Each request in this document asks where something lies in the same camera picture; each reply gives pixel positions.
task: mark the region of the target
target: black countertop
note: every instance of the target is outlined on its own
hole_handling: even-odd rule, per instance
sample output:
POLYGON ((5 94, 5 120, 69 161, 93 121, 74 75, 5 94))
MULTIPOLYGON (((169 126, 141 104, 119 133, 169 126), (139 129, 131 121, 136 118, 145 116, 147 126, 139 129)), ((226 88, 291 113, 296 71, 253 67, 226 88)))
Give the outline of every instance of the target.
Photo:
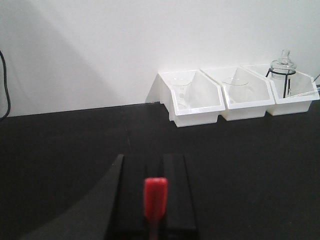
POLYGON ((182 128, 159 103, 9 117, 0 239, 64 239, 67 229, 44 229, 99 188, 118 154, 147 156, 156 171, 163 154, 188 153, 216 206, 213 240, 317 240, 319 136, 320 101, 306 113, 182 128))

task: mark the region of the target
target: black cable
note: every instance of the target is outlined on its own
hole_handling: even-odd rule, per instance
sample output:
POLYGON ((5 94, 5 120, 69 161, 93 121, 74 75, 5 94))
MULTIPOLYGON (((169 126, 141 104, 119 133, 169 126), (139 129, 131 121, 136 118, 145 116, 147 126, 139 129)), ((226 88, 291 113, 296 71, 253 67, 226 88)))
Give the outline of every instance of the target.
POLYGON ((10 96, 9 96, 9 91, 8 91, 8 86, 7 86, 7 67, 6 67, 6 61, 5 61, 5 57, 2 54, 2 52, 0 51, 0 57, 2 60, 2 65, 3 65, 3 84, 4 84, 4 91, 5 91, 5 96, 6 96, 6 101, 8 103, 8 108, 6 110, 6 113, 3 117, 0 118, 0 121, 2 121, 3 119, 5 119, 9 113, 10 113, 10 109, 11 109, 11 102, 10 102, 10 96))
POLYGON ((315 77, 315 79, 313 81, 315 82, 318 79, 318 77, 320 77, 320 73, 318 76, 315 77))

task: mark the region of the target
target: white bin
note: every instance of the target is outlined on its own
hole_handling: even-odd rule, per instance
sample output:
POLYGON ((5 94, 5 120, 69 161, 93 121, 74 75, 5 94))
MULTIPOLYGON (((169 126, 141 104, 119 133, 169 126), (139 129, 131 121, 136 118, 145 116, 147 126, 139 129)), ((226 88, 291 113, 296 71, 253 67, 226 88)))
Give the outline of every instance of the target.
POLYGON ((202 72, 163 72, 159 76, 160 102, 177 127, 216 123, 225 110, 219 85, 202 72))
MULTIPOLYGON (((265 77, 270 64, 260 65, 247 65, 244 68, 248 69, 252 73, 260 77, 265 77)), ((294 75, 289 76, 291 95, 302 94, 317 90, 316 83, 313 82, 314 78, 296 71, 294 75)), ((313 92, 303 96, 293 96, 283 98, 284 93, 284 81, 280 79, 272 78, 272 74, 269 73, 265 78, 270 82, 271 89, 274 96, 275 105, 269 106, 267 111, 273 116, 284 114, 303 113, 309 110, 310 104, 313 100, 319 99, 318 92, 313 92)))
POLYGON ((274 105, 270 84, 243 67, 223 67, 202 70, 222 87, 227 121, 260 118, 267 107, 274 105))

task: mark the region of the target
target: red tip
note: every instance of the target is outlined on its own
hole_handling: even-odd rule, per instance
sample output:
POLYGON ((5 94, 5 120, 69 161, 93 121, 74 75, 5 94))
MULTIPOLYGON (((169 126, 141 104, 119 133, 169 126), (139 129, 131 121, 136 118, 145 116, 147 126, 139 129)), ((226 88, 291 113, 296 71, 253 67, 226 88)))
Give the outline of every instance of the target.
POLYGON ((168 180, 165 177, 148 177, 144 180, 144 216, 151 223, 158 222, 166 212, 168 180))

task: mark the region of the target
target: wire stand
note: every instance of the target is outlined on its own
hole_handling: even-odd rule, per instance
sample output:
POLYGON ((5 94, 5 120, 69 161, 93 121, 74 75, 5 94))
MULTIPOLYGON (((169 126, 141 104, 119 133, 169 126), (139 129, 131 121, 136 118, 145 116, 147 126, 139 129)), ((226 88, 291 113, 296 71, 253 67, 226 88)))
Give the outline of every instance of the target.
POLYGON ((265 75, 266 78, 268 77, 269 73, 278 74, 278 75, 285 75, 283 98, 286 97, 286 91, 287 91, 287 94, 289 95, 289 92, 290 92, 290 78, 288 79, 288 76, 295 74, 296 71, 293 71, 291 73, 280 73, 280 72, 272 71, 272 69, 269 68, 268 73, 265 75))

